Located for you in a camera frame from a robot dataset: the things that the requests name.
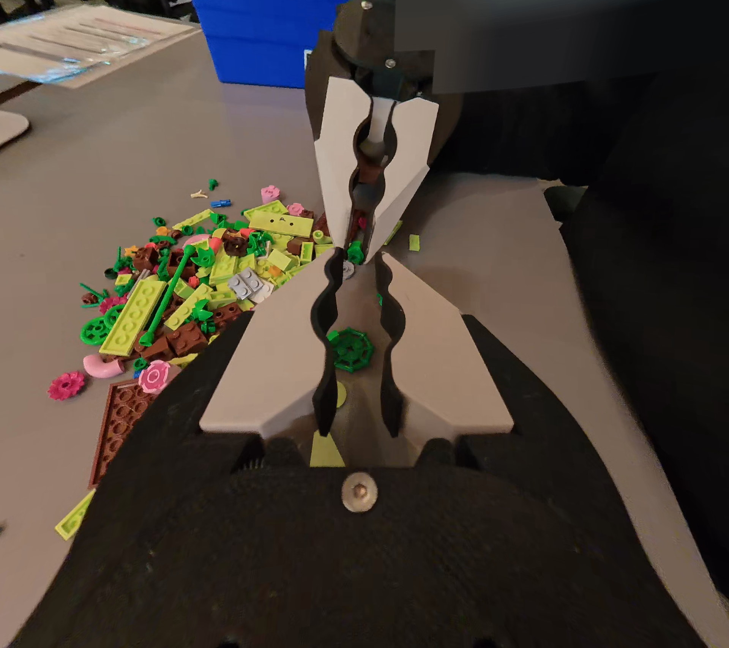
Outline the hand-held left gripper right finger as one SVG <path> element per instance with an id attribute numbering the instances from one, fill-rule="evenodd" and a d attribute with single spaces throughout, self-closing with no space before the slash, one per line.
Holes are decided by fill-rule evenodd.
<path id="1" fill-rule="evenodd" d="M 388 253 L 376 255 L 383 354 L 380 411 L 414 452 L 432 439 L 507 434 L 514 420 L 458 307 Z"/>

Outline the white desk lamp stand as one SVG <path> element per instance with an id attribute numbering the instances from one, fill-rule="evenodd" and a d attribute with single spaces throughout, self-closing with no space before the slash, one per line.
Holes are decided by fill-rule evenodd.
<path id="1" fill-rule="evenodd" d="M 27 117 L 15 112 L 0 111 L 1 148 L 27 133 L 31 127 Z"/>

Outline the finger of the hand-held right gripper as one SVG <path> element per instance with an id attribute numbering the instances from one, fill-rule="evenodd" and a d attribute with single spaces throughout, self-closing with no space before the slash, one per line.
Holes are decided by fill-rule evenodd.
<path id="1" fill-rule="evenodd" d="M 351 226 L 351 183 L 358 169 L 355 143 L 371 111 L 371 97 L 354 80 L 329 78 L 314 148 L 329 236 L 340 248 L 347 246 Z"/>
<path id="2" fill-rule="evenodd" d="M 365 263 L 387 241 L 429 171 L 438 109 L 437 103 L 419 96 L 396 104 L 391 113 L 395 148 L 377 179 L 378 201 L 369 219 Z"/>

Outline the narrow lime toy plate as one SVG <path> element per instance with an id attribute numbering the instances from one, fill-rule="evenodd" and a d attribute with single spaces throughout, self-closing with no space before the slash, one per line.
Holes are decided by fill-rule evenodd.
<path id="1" fill-rule="evenodd" d="M 199 212 L 187 219 L 182 220 L 181 222 L 172 225 L 170 228 L 171 230 L 180 230 L 182 231 L 186 227 L 196 227 L 197 225 L 202 224 L 206 220 L 210 219 L 213 215 L 213 211 L 210 208 L 204 209 L 202 212 Z"/>

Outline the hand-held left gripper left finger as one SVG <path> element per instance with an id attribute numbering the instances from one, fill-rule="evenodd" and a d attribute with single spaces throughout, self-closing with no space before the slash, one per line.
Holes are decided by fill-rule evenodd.
<path id="1" fill-rule="evenodd" d="M 327 335 L 344 251 L 329 249 L 251 313 L 199 426 L 260 437 L 330 433 L 338 385 Z"/>

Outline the lime face print tile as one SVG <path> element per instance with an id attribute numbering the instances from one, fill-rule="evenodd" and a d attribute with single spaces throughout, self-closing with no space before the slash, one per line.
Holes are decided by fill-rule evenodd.
<path id="1" fill-rule="evenodd" d="M 278 200 L 244 210 L 242 215 L 252 230 L 292 237 L 308 238 L 314 226 L 312 218 L 289 214 Z"/>

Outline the long wide lime plate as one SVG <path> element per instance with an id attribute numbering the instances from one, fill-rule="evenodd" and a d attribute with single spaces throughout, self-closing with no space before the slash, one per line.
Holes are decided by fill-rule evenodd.
<path id="1" fill-rule="evenodd" d="M 128 356 L 136 338 L 147 325 L 163 293 L 168 288 L 165 281 L 148 277 L 138 282 L 128 301 L 116 318 L 99 353 Z"/>

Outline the brown toy brick plate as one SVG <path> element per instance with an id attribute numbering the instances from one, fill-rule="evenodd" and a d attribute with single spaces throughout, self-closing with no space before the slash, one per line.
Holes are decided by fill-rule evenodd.
<path id="1" fill-rule="evenodd" d="M 99 484 L 134 425 L 155 398 L 143 391 L 137 378 L 109 386 L 88 489 L 95 489 Z"/>

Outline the laminated paper sheet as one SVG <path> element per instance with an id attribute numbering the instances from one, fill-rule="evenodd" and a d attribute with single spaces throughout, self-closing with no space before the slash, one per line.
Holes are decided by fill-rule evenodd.
<path id="1" fill-rule="evenodd" d="M 198 24 L 81 4 L 3 24 L 1 74 L 38 84 L 86 81 L 200 32 Z"/>

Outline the green toy stem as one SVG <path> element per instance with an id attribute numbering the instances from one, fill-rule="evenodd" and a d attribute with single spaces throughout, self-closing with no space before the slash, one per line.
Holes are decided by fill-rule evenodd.
<path id="1" fill-rule="evenodd" d="M 174 289 L 177 286 L 178 280 L 181 278 L 181 275 L 187 266 L 188 261 L 190 258 L 194 255 L 196 251 L 196 247 L 194 244 L 187 244 L 184 247 L 183 255 L 178 263 L 177 269 L 175 270 L 174 274 L 170 278 L 168 282 L 168 287 L 165 291 L 164 296 L 162 297 L 155 314 L 153 315 L 151 322 L 149 323 L 147 331 L 140 337 L 139 344 L 141 347 L 149 347 L 151 346 L 155 341 L 155 333 L 161 324 L 163 320 L 163 315 L 166 310 L 166 308 L 169 306 L 169 303 L 171 301 L 172 295 L 174 293 Z"/>

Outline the green leafy brick plant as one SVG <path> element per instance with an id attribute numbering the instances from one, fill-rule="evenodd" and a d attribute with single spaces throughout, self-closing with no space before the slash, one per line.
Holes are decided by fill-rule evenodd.
<path id="1" fill-rule="evenodd" d="M 335 368 L 354 373 L 370 366 L 375 347 L 366 332 L 347 327 L 329 332 L 327 340 L 333 348 Z"/>

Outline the pile of small toy bricks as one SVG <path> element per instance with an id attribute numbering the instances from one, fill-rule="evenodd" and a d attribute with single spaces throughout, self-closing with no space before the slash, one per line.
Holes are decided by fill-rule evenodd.
<path id="1" fill-rule="evenodd" d="M 302 206 L 289 206 L 289 214 L 315 218 L 311 211 Z M 85 306 L 100 306 L 100 316 L 112 306 L 128 301 L 131 291 L 138 282 L 148 277 L 169 282 L 183 255 L 187 238 L 197 234 L 210 234 L 210 239 L 196 246 L 181 278 L 174 289 L 163 320 L 155 333 L 155 341 L 149 347 L 141 347 L 140 337 L 147 331 L 149 323 L 164 296 L 157 304 L 150 320 L 135 340 L 128 356 L 112 356 L 123 360 L 125 365 L 136 356 L 134 371 L 139 375 L 153 361 L 167 361 L 170 365 L 168 385 L 202 352 L 211 342 L 219 338 L 246 312 L 252 312 L 279 288 L 304 271 L 324 252 L 333 249 L 333 241 L 324 224 L 323 216 L 314 223 L 308 238 L 266 233 L 249 228 L 249 223 L 237 221 L 231 224 L 224 214 L 213 211 L 210 219 L 196 227 L 182 231 L 165 227 L 162 219 L 155 218 L 157 235 L 145 246 L 119 248 L 112 275 L 117 277 L 118 297 L 108 298 L 86 288 L 94 302 L 85 299 Z"/>

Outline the blue plastic bin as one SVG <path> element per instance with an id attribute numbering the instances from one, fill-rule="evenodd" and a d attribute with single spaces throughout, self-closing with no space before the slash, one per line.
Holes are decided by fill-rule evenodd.
<path id="1" fill-rule="evenodd" d="M 304 88 L 308 55 L 348 0 L 192 0 L 219 81 Z"/>

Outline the pink printed round tile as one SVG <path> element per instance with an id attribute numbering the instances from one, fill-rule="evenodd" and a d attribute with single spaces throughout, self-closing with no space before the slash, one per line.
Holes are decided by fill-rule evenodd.
<path id="1" fill-rule="evenodd" d="M 158 395 L 169 382 L 170 365 L 167 361 L 153 361 L 141 370 L 138 385 L 145 394 Z"/>

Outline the pink curved toy tube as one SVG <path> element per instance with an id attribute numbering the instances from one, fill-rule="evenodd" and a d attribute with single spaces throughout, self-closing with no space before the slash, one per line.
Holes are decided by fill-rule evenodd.
<path id="1" fill-rule="evenodd" d="M 125 372 L 125 363 L 123 360 L 116 359 L 113 356 L 111 359 L 106 360 L 99 353 L 84 357 L 83 367 L 91 378 L 97 379 L 114 378 Z"/>

